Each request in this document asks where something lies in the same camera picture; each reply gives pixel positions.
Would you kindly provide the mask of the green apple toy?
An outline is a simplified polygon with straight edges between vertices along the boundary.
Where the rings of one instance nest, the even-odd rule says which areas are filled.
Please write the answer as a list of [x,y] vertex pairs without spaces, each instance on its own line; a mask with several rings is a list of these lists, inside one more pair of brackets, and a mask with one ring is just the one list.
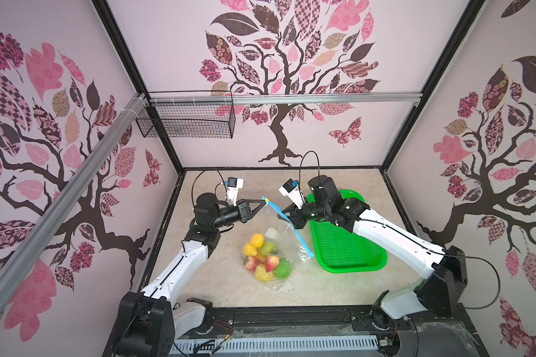
[[292,272],[292,266],[289,260],[281,260],[278,266],[272,271],[274,276],[279,280],[286,280]]

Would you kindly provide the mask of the pale yellow fruit toy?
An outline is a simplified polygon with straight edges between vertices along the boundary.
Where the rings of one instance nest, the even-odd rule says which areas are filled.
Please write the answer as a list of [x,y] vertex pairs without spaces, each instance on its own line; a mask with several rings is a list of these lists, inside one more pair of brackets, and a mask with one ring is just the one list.
[[264,264],[259,264],[256,267],[254,277],[257,281],[263,283],[270,283],[276,279],[274,272],[268,272]]

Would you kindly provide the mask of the clear zip bag blue zipper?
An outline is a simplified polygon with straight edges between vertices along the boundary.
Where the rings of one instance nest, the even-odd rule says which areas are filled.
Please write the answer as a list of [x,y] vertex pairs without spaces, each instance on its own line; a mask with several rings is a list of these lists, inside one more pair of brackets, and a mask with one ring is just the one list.
[[315,254],[278,205],[266,197],[259,205],[242,245],[242,266],[262,286],[279,290]]

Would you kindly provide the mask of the yellow lemon toy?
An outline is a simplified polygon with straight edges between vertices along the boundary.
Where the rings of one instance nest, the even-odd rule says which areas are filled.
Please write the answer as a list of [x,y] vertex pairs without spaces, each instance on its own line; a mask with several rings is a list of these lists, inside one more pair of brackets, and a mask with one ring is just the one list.
[[247,257],[255,257],[257,254],[258,254],[258,250],[256,247],[254,247],[254,245],[252,245],[251,243],[247,242],[243,248],[242,248],[242,252],[244,255],[246,255]]

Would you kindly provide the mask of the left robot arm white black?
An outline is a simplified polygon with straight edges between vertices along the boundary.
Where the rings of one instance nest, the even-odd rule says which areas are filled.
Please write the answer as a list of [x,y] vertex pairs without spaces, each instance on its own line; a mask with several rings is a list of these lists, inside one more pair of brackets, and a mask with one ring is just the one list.
[[211,303],[193,299],[176,308],[180,293],[210,258],[222,233],[252,220],[266,203],[241,199],[230,205],[214,193],[200,195],[177,256],[150,284],[121,299],[104,356],[169,356],[178,337],[200,327]]

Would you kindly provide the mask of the green pear toy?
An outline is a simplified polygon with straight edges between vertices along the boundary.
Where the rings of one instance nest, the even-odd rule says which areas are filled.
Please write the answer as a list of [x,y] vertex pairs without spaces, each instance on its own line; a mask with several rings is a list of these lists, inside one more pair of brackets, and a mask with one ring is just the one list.
[[262,257],[266,257],[268,254],[275,254],[278,252],[278,245],[274,242],[265,242],[262,247],[258,249],[258,253]]

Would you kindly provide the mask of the red apple toy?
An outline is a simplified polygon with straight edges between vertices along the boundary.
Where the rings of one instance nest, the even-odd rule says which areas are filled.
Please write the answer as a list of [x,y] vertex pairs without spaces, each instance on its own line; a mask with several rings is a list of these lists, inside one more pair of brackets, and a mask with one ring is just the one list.
[[276,255],[268,254],[265,258],[264,265],[266,272],[274,271],[280,263],[280,258]]

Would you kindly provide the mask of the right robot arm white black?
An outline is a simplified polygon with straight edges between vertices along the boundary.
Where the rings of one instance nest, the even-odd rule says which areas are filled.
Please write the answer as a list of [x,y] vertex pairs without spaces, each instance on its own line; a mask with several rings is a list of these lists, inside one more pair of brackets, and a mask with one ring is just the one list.
[[442,248],[391,223],[362,199],[345,198],[334,180],[319,175],[308,182],[312,201],[302,194],[295,181],[287,180],[279,189],[291,200],[284,218],[301,229],[310,221],[330,223],[384,248],[406,263],[420,277],[396,291],[385,291],[369,310],[368,318],[385,330],[393,321],[418,312],[450,317],[468,285],[465,253],[452,245]]

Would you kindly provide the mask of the yellow pear toy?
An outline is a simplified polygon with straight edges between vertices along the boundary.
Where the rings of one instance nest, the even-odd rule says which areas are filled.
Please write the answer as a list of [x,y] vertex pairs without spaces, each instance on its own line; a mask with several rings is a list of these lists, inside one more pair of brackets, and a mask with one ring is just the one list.
[[253,234],[250,239],[250,244],[255,248],[260,248],[264,244],[263,234]]

